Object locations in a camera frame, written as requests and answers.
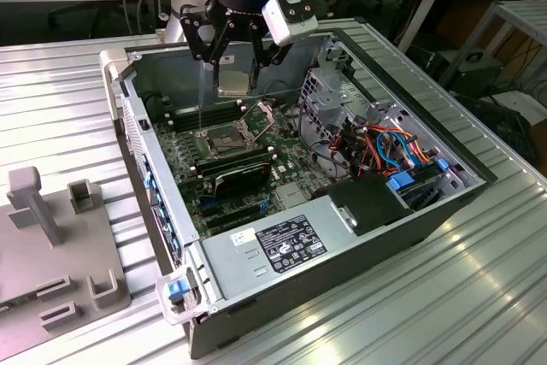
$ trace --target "blue latch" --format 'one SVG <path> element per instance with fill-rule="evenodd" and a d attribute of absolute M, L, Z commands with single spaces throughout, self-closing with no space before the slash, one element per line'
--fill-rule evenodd
<path fill-rule="evenodd" d="M 184 295 L 191 291 L 190 283 L 186 278 L 168 283 L 168 289 L 169 300 L 172 303 L 179 303 Z"/>
<path fill-rule="evenodd" d="M 446 171 L 449 167 L 449 164 L 448 162 L 446 162 L 446 160 L 442 159 L 442 158 L 439 158 L 438 161 L 437 161 L 437 165 L 438 167 L 443 170 L 443 171 Z"/>
<path fill-rule="evenodd" d="M 400 190 L 406 185 L 414 183 L 414 179 L 410 177 L 409 172 L 402 171 L 401 173 L 392 174 L 389 183 L 395 190 Z"/>

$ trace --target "warning label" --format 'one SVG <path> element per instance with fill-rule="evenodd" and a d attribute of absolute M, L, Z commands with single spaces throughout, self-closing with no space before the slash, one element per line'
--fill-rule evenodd
<path fill-rule="evenodd" d="M 326 253 L 325 245 L 305 215 L 259 231 L 256 238 L 276 273 L 284 273 Z"/>

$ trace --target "slotted aluminum surface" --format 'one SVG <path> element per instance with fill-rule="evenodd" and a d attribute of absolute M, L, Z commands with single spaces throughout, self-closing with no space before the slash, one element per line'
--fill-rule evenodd
<path fill-rule="evenodd" d="M 542 45 L 547 45 L 547 2 L 500 2 L 495 13 Z"/>
<path fill-rule="evenodd" d="M 545 364 L 547 182 L 374 29 L 353 20 L 322 26 L 343 28 L 499 181 L 423 243 L 192 363 Z M 40 167 L 45 191 L 84 177 L 99 182 L 133 296 L 127 309 L 9 364 L 191 362 L 182 327 L 169 326 L 154 299 L 159 270 L 97 64 L 102 49 L 153 43 L 118 38 L 0 50 L 0 194 L 16 162 Z M 356 77 L 385 97 L 365 70 Z"/>

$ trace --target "motherboard chip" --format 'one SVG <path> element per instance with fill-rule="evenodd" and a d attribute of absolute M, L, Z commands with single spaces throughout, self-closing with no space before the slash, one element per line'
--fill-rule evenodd
<path fill-rule="evenodd" d="M 232 125 L 209 129 L 208 137 L 211 149 L 216 150 L 217 153 L 241 149 L 246 146 L 238 129 Z"/>

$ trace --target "open computer chassis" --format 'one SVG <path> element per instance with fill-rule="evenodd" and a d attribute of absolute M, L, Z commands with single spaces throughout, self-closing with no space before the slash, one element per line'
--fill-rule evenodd
<path fill-rule="evenodd" d="M 156 292 L 192 358 L 419 243 L 496 180 L 342 30 L 294 44 L 253 91 L 250 45 L 223 58 L 200 101 L 211 76 L 184 45 L 102 53 L 168 261 Z"/>

